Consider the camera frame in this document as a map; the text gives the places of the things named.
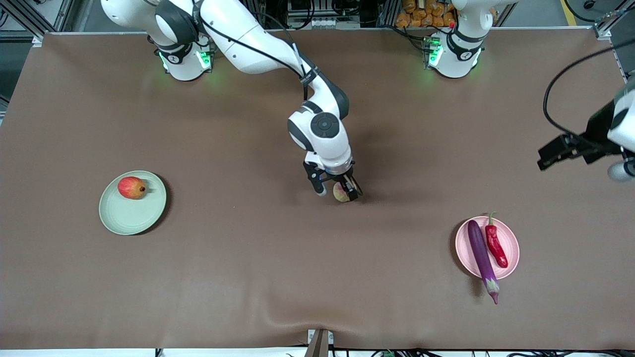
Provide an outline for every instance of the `eggplant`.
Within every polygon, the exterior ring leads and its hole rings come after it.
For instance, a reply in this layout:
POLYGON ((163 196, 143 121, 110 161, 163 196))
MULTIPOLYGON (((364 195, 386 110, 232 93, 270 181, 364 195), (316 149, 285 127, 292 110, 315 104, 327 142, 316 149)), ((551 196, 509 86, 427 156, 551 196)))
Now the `eggplant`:
POLYGON ((494 269, 491 267, 490 257, 487 254, 487 246, 485 246, 485 239, 483 232, 475 220, 470 220, 467 223, 467 235, 470 237, 470 245, 472 246, 472 253, 476 259, 476 265, 478 265, 478 271, 481 272, 481 279, 487 289, 487 293, 494 299, 494 304, 498 304, 498 293, 500 287, 498 286, 498 280, 494 275, 494 269))

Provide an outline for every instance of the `apple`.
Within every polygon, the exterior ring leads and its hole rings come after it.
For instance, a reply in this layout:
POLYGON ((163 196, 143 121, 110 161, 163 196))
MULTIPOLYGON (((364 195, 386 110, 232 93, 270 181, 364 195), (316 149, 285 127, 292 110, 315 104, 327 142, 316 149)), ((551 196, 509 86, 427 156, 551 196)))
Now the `apple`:
POLYGON ((333 196, 335 196, 335 199, 339 202, 348 202, 351 200, 340 182, 336 182, 335 185, 333 185, 333 196))
POLYGON ((145 193, 145 183, 138 177, 128 176, 119 181, 117 189, 125 198, 139 199, 145 193))

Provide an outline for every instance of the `pink plate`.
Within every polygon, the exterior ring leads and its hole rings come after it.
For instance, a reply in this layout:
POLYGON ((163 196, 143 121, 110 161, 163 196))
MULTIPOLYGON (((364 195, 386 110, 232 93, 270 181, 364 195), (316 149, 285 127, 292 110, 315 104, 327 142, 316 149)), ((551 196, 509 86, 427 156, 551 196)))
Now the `pink plate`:
MULTIPOLYGON (((472 218, 478 223, 481 228, 481 232, 483 233, 483 237, 485 237, 485 226, 488 223, 488 217, 478 216, 472 218)), ((466 220, 459 228, 457 232, 457 240, 455 242, 457 247, 458 259, 463 263, 463 266, 470 271, 470 273, 481 277, 481 273, 478 271, 478 266, 476 265, 476 260, 474 259, 474 254, 472 253, 472 247, 470 246, 470 239, 467 235, 467 223, 472 220, 466 220)), ((518 265, 518 259, 520 256, 520 249, 518 247, 518 241, 516 240, 516 236, 512 232, 509 227, 507 227, 503 222, 494 219, 494 225, 497 228, 497 236, 498 241, 500 242, 500 246, 503 248, 505 252, 505 256, 507 257, 507 267, 501 268, 496 263, 494 256, 489 252, 491 267, 494 268, 494 275, 496 275, 496 279, 502 279, 508 275, 510 275, 516 266, 518 265)))

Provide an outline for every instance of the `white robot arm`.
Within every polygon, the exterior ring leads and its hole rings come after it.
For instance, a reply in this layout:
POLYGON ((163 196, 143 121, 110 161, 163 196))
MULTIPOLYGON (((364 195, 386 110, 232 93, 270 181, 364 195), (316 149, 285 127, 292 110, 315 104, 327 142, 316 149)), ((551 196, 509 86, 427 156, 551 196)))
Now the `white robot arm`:
POLYGON ((159 49, 165 69, 179 81, 192 81, 210 70, 210 43, 199 36, 191 41, 176 41, 165 36, 154 13, 161 0, 102 0, 106 16, 119 26, 142 29, 159 49))
POLYGON ((152 4, 148 1, 152 0, 102 0, 102 6, 104 10, 112 7, 111 13, 124 13, 131 9, 129 2, 135 3, 139 9, 134 8, 135 13, 129 15, 135 21, 125 25, 147 30, 161 51, 164 47, 180 48, 185 59, 178 65, 173 64, 177 71, 198 72, 200 66, 193 60, 195 57, 186 62, 190 52, 184 49, 195 47, 200 33, 207 33, 242 72, 259 74, 285 67, 295 72, 305 89, 310 86, 314 95, 308 100, 305 97, 300 108, 288 119, 287 129, 291 138, 307 151, 304 168, 315 192, 324 196, 324 182, 334 180, 351 201, 363 195, 352 176, 355 162, 342 124, 349 112, 349 99, 296 49, 295 44, 264 31, 238 0, 154 0, 156 2, 152 4), (147 18, 149 6, 154 21, 147 18))
POLYGON ((617 182, 635 181, 635 76, 602 109, 593 114, 580 135, 562 134, 538 150, 538 167, 582 156, 587 164, 609 155, 623 160, 608 169, 617 182))
POLYGON ((518 0, 453 0, 460 12, 456 26, 432 35, 438 39, 430 56, 430 67, 449 78, 460 78, 476 65, 481 45, 493 25, 490 8, 518 0))

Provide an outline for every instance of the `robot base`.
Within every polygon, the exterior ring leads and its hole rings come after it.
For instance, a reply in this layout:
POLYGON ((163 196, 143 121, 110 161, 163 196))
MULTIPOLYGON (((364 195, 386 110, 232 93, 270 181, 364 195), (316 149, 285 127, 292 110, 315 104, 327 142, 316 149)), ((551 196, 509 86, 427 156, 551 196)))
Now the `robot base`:
POLYGON ((429 48, 432 52, 427 57, 427 66, 448 78, 466 76, 477 64, 478 56, 481 54, 481 50, 478 50, 475 55, 472 55, 471 52, 465 52, 460 56, 467 58, 467 60, 459 60, 457 55, 450 51, 448 36, 443 32, 432 35, 429 48))
POLYGON ((182 58, 162 51, 159 52, 159 57, 163 61, 166 73, 179 81, 193 81, 203 73, 211 72, 215 48, 216 46, 208 38, 200 36, 199 42, 192 43, 191 49, 182 58))

